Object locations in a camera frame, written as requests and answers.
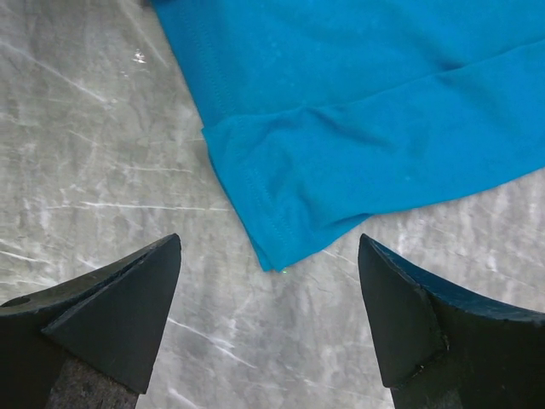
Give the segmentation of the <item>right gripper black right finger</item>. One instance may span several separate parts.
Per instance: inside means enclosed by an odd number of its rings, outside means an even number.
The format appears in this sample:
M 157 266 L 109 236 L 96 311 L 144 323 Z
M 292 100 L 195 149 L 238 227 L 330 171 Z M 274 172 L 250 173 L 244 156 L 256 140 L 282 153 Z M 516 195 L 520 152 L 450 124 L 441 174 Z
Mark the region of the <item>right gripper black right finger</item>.
M 397 408 L 542 408 L 544 315 L 409 262 L 364 234 L 359 278 Z

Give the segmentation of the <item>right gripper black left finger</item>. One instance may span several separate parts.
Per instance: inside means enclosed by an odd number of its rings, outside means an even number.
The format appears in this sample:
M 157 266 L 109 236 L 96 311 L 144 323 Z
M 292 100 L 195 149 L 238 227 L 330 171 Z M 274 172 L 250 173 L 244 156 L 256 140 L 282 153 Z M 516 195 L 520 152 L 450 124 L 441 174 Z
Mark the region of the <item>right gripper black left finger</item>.
M 1 306 L 3 408 L 133 408 L 147 392 L 181 268 L 168 235 Z

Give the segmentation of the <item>teal blue t shirt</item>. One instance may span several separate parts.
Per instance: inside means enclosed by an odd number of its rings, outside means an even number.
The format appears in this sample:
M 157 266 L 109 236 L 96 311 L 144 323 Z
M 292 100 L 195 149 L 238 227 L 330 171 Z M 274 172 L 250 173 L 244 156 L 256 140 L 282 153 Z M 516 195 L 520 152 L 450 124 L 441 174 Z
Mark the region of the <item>teal blue t shirt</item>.
M 541 1 L 156 1 L 261 267 L 544 166 Z

